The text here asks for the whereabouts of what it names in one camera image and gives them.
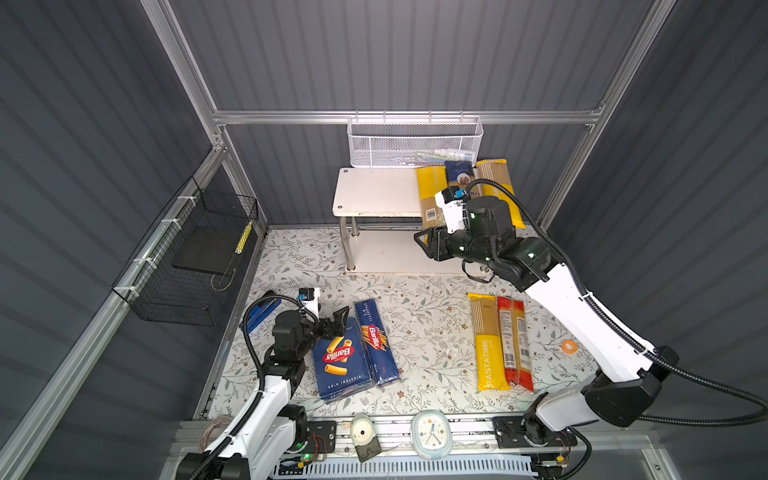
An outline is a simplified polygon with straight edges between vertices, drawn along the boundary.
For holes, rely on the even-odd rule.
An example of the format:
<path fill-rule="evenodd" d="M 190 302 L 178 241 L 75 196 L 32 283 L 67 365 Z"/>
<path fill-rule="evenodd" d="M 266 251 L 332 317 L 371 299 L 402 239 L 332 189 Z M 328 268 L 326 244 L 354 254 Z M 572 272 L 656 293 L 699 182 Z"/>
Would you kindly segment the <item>blue Barilla spaghetti box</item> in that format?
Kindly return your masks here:
<path fill-rule="evenodd" d="M 400 379 L 384 323 L 374 299 L 355 303 L 355 311 L 361 327 L 367 359 L 377 386 L 383 386 Z"/>

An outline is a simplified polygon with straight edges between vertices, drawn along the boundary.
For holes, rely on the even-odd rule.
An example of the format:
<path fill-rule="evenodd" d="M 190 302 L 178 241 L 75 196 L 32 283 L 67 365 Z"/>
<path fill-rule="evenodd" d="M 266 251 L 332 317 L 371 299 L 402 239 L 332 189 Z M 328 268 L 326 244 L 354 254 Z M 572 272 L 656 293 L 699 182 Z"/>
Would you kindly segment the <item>yellow Pastatime spaghetti bag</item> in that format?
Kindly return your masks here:
<path fill-rule="evenodd" d="M 475 170 L 477 178 L 494 181 L 502 185 L 509 193 L 514 193 L 506 159 L 480 160 L 476 163 Z M 501 192 L 498 188 L 487 184 L 478 186 L 477 191 L 482 196 L 493 196 L 505 201 L 509 206 L 513 225 L 519 229 L 526 228 L 519 208 L 506 194 Z"/>

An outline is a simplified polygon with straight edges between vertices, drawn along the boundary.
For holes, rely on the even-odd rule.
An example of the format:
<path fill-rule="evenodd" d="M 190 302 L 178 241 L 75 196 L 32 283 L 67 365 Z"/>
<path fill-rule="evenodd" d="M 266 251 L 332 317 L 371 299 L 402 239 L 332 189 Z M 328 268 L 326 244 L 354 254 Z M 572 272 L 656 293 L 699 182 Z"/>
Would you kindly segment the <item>blue Ankara spaghetti bag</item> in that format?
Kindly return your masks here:
<path fill-rule="evenodd" d="M 449 161 L 445 163 L 447 184 L 466 189 L 475 180 L 474 168 L 469 161 Z"/>

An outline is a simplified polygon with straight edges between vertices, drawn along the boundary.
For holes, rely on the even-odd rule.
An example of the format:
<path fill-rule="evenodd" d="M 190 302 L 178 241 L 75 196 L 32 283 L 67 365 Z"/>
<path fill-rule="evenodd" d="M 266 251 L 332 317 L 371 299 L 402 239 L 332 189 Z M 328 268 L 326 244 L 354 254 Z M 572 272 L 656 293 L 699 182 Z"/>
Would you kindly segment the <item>yellow clear spaghetti bag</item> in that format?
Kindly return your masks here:
<path fill-rule="evenodd" d="M 429 230 L 445 225 L 442 209 L 437 205 L 436 195 L 448 187 L 446 167 L 429 166 L 416 170 L 422 215 L 422 229 Z"/>

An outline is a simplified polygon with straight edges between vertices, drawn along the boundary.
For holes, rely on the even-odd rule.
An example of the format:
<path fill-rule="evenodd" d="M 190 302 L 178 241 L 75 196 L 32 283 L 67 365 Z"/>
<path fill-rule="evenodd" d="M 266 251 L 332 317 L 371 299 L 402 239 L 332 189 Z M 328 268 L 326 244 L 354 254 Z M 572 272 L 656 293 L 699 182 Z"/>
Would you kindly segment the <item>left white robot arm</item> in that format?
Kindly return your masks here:
<path fill-rule="evenodd" d="M 281 312 L 276 318 L 271 354 L 261 360 L 248 332 L 240 330 L 253 360 L 258 383 L 246 405 L 202 453 L 188 453 L 177 466 L 177 479 L 266 479 L 281 457 L 302 447 L 309 432 L 306 410 L 291 402 L 306 372 L 305 357 L 320 339 L 345 332 L 349 309 L 319 318 L 308 308 Z"/>

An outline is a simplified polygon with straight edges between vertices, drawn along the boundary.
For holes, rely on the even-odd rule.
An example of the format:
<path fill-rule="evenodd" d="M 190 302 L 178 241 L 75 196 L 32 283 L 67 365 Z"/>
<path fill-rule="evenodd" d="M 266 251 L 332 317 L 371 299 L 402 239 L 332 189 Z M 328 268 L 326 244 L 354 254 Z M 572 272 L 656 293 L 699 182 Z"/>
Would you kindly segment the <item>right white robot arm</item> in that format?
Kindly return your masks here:
<path fill-rule="evenodd" d="M 562 253 L 541 237 L 520 237 L 509 205 L 495 196 L 471 197 L 446 188 L 426 213 L 434 226 L 415 234 L 425 254 L 438 262 L 457 258 L 487 267 L 545 307 L 587 349 L 598 364 L 590 379 L 559 393 L 543 394 L 524 415 L 530 440 L 568 427 L 605 421 L 628 427 L 648 410 L 667 377 L 647 359 L 651 343 L 626 331 L 600 302 L 579 291 Z"/>

